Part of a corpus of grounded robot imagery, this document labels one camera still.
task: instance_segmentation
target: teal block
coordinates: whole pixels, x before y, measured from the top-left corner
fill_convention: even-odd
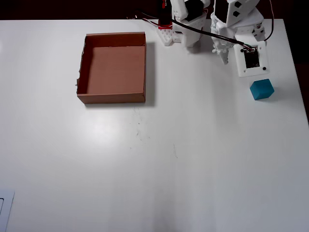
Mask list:
[[[269,98],[275,92],[269,79],[254,81],[250,90],[254,100]]]

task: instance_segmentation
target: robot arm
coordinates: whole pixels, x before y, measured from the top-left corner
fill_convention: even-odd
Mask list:
[[[215,0],[211,14],[211,32],[228,38],[236,38],[253,49],[246,49],[224,40],[212,38],[213,52],[224,64],[228,63],[228,50],[235,49],[239,76],[252,76],[269,73],[263,16],[257,10],[259,0]]]
[[[173,23],[171,29],[157,29],[165,46],[171,42],[185,47],[193,46],[205,25],[210,0],[170,0]],[[211,14],[211,32],[225,38],[213,39],[213,52],[217,53],[224,64],[228,63],[228,51],[235,48],[239,76],[252,76],[269,73],[263,16],[257,10],[259,0],[215,0]]]

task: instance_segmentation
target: black cable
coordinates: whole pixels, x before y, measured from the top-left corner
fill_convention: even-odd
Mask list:
[[[141,14],[147,16],[147,17],[153,18],[153,19],[158,19],[157,17],[154,17],[154,16],[149,15],[149,14],[145,14],[144,12],[139,11],[139,10],[136,10],[136,12],[139,12],[139,13],[141,13]],[[232,39],[232,38],[228,38],[228,37],[225,37],[223,35],[217,35],[217,34],[214,34],[214,33],[211,33],[211,32],[207,32],[207,31],[203,31],[203,30],[198,30],[196,28],[193,28],[193,27],[187,26],[185,24],[182,24],[182,23],[178,22],[175,19],[171,19],[171,21],[173,23],[183,27],[183,28],[188,29],[188,30],[192,30],[192,31],[195,31],[195,32],[200,33],[200,34],[204,34],[204,35],[208,35],[208,36],[211,36],[211,37],[215,37],[215,38],[220,39],[220,40],[225,40],[225,41],[228,41],[228,42],[233,43],[233,44],[240,44],[242,46],[246,46],[247,45],[250,48],[252,48],[250,45],[245,44],[244,42],[241,42],[241,41],[238,41],[238,40],[235,40],[235,39]]]
[[[270,8],[271,8],[271,13],[272,13],[272,19],[271,19],[271,33],[270,35],[267,37],[267,39],[265,39],[264,41],[268,40],[272,33],[274,32],[274,21],[275,21],[275,14],[274,14],[274,10],[272,8],[272,3],[271,3],[271,0],[269,0],[269,3],[270,3]]]
[[[225,36],[222,36],[222,35],[217,35],[217,34],[213,34],[211,32],[207,32],[207,31],[203,31],[203,30],[199,30],[199,29],[196,29],[196,28],[193,28],[193,27],[190,27],[190,26],[187,26],[185,24],[182,24],[178,21],[176,21],[175,19],[172,19],[172,22],[183,27],[183,28],[186,28],[186,29],[189,29],[189,30],[192,30],[192,31],[195,31],[197,33],[200,33],[200,34],[204,34],[204,35],[208,35],[208,36],[211,36],[211,37],[215,37],[215,38],[218,38],[220,40],[225,40],[225,41],[228,41],[228,42],[231,42],[233,44],[240,44],[242,46],[245,45],[244,42],[241,42],[241,41],[238,41],[238,40],[235,40],[235,39],[232,39],[232,38],[228,38],[228,37],[225,37]]]

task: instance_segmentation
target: open cardboard box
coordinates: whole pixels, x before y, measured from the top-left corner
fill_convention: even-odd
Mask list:
[[[88,103],[145,102],[144,32],[87,34],[77,97]]]

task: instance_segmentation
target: white table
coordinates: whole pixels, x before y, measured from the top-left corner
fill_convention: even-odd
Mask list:
[[[146,104],[85,106],[84,37],[122,31],[146,32]],[[225,66],[208,37],[164,47],[143,21],[1,21],[7,232],[307,232],[309,129],[283,20],[267,47],[271,73],[239,78],[233,51]],[[254,101],[265,78],[275,93]]]

